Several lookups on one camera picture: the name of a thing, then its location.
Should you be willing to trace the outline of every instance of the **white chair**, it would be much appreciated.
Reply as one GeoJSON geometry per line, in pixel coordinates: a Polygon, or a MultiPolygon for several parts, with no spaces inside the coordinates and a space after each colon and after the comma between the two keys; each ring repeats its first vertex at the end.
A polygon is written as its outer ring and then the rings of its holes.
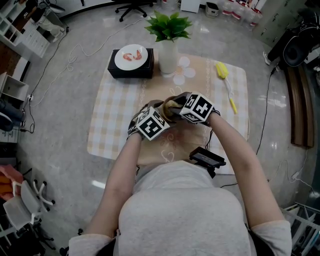
{"type": "Polygon", "coordinates": [[[42,196],[43,189],[47,183],[44,182],[39,191],[36,183],[37,181],[35,180],[33,182],[35,191],[33,191],[26,180],[22,184],[14,181],[12,183],[14,197],[3,204],[6,215],[16,230],[21,229],[28,223],[33,225],[38,222],[43,212],[50,210],[45,207],[44,203],[51,206],[55,203],[55,201],[49,202],[45,200],[42,196]],[[21,195],[16,194],[17,186],[21,187],[21,195]]]}

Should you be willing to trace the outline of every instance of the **gray floor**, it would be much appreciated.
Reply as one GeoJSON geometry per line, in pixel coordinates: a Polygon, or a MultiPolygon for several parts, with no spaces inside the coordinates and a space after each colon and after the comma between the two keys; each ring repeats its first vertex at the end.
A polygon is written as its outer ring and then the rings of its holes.
{"type": "MultiPolygon", "coordinates": [[[[149,13],[152,8],[145,7],[149,13]]],[[[257,149],[260,141],[265,111],[268,79],[272,66],[264,62],[262,52],[266,45],[253,38],[244,27],[226,22],[221,17],[211,19],[201,10],[198,14],[184,12],[194,26],[190,27],[192,39],[181,39],[178,50],[197,56],[209,57],[246,71],[249,95],[250,137],[249,143],[257,149]]],[[[68,64],[70,51],[76,44],[91,54],[106,38],[125,25],[142,16],[131,12],[124,22],[119,22],[120,13],[115,7],[102,7],[74,15],[65,20],[70,32],[61,42],[57,53],[48,65],[34,93],[32,104],[39,102],[50,83],[68,64]]],[[[112,160],[96,157],[87,152],[87,139],[91,115],[102,75],[112,49],[128,44],[140,44],[158,48],[155,38],[140,21],[112,36],[95,55],[86,57],[80,47],[72,56],[78,56],[72,72],[64,71],[51,86],[40,105],[31,109],[36,125],[34,134],[20,137],[19,157],[22,167],[33,168],[32,176],[48,183],[47,194],[56,205],[45,215],[43,226],[55,238],[57,248],[66,247],[68,240],[77,235],[78,228],[85,228],[101,199],[103,189],[92,185],[96,180],[106,182],[112,160]]],[[[52,44],[44,58],[32,63],[25,82],[31,88],[40,78],[44,67],[57,44],[52,44]]],[[[258,158],[265,175],[272,178],[281,160],[287,159],[289,172],[293,174],[303,164],[306,151],[290,144],[291,117],[288,89],[282,72],[271,77],[268,98],[268,115],[258,158]]],[[[299,182],[289,183],[285,163],[270,183],[280,206],[287,206],[298,190],[299,182]]],[[[234,176],[218,175],[217,185],[230,184],[234,176]]],[[[240,200],[237,186],[227,187],[240,200]]]]}

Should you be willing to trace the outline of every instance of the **yellow brush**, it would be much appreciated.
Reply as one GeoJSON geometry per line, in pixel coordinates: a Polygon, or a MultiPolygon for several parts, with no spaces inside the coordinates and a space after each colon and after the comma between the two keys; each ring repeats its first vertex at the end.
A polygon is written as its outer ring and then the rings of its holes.
{"type": "Polygon", "coordinates": [[[231,104],[231,107],[232,107],[234,113],[237,114],[238,111],[237,111],[235,102],[232,99],[234,92],[233,92],[232,87],[231,87],[229,80],[227,78],[227,76],[229,75],[229,71],[227,70],[226,65],[220,61],[215,66],[216,66],[216,70],[218,71],[218,76],[221,77],[222,79],[226,80],[226,89],[228,90],[229,101],[230,101],[230,104],[231,104]]]}

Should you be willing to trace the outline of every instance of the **potted plant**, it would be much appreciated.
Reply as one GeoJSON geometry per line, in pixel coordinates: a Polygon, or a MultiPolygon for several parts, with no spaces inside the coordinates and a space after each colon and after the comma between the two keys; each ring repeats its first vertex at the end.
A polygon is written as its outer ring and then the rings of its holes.
{"type": "Polygon", "coordinates": [[[151,26],[145,27],[150,34],[156,35],[156,42],[161,42],[159,50],[159,67],[161,72],[171,74],[176,71],[178,64],[178,38],[188,38],[189,33],[185,31],[192,26],[188,17],[178,18],[179,12],[170,17],[158,11],[154,11],[155,18],[147,20],[151,26]]]}

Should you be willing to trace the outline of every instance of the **white vase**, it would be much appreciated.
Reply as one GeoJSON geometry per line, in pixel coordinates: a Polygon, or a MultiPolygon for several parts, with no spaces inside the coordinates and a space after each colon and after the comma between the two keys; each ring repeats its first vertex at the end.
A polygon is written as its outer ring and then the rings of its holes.
{"type": "Polygon", "coordinates": [[[163,40],[159,50],[159,68],[162,73],[171,74],[178,65],[177,40],[163,40]]]}

